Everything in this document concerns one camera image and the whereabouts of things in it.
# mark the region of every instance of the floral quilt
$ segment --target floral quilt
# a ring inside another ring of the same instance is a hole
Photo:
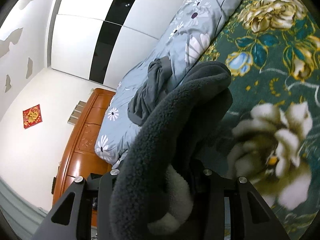
[[[320,209],[319,27],[301,0],[243,0],[200,58],[209,60],[233,76],[213,137],[227,161],[220,174],[246,176],[297,240]]]

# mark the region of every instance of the silver screw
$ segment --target silver screw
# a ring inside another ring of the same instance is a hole
[[[247,178],[246,177],[239,177],[240,183],[247,183]]]
[[[116,176],[120,173],[120,171],[118,169],[114,169],[112,171],[110,171],[110,174],[113,175],[113,176]]]
[[[206,176],[210,176],[212,174],[212,170],[210,169],[204,169],[203,170],[203,173],[206,175]]]
[[[83,181],[83,177],[82,176],[78,176],[75,178],[75,183],[80,183]]]

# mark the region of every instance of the gray garment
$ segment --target gray garment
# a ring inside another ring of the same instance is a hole
[[[165,85],[172,76],[168,56],[156,58],[148,67],[148,79],[128,104],[129,119],[142,126],[156,105],[167,95]]]
[[[115,239],[159,239],[148,231],[148,213],[168,211],[163,187],[166,170],[172,164],[185,177],[199,144],[232,104],[230,82],[230,71],[223,63],[198,64],[153,110],[124,160],[111,196]]]

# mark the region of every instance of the green blanket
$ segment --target green blanket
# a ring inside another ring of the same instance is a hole
[[[319,27],[301,0],[243,0],[209,60],[233,75],[233,105],[213,137],[228,163],[219,173],[249,178],[299,239],[320,209]]]

